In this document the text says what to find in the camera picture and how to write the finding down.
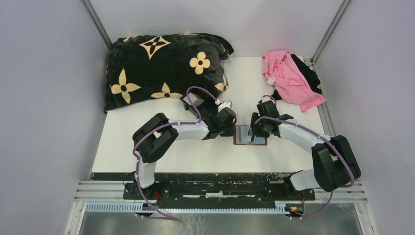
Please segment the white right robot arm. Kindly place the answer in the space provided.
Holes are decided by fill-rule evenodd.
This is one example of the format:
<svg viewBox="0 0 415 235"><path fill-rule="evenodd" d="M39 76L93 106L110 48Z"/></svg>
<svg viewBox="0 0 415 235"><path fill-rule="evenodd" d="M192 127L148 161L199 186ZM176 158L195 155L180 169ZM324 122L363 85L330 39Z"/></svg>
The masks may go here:
<svg viewBox="0 0 415 235"><path fill-rule="evenodd" d="M332 192L347 188L361 176L360 167L346 137L320 134L291 115L280 115L274 101L261 101L252 114L249 135L268 138L270 135L291 141L312 157L313 167L290 174L283 179L283 195L297 199L302 191L320 188Z"/></svg>

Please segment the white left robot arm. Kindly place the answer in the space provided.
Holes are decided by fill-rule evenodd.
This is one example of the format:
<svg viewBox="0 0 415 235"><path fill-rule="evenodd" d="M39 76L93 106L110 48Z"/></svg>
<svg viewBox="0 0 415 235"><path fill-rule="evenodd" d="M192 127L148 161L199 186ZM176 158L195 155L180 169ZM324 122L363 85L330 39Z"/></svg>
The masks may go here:
<svg viewBox="0 0 415 235"><path fill-rule="evenodd" d="M236 114L225 107L201 121L179 121L167 118L164 113L154 115L132 136L133 155L137 159L135 192L148 199L154 193L155 168L175 141L210 140L218 136L232 136Z"/></svg>

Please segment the brown leather card holder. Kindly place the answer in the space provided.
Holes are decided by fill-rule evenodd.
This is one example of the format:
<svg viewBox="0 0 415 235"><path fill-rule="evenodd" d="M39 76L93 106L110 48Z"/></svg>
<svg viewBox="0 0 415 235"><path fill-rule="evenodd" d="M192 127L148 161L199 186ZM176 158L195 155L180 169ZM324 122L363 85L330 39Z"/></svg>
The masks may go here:
<svg viewBox="0 0 415 235"><path fill-rule="evenodd" d="M250 126L248 125L236 125L234 127L233 135L234 145L254 145L254 146L266 146L267 139L263 137L257 137L250 134Z"/></svg>

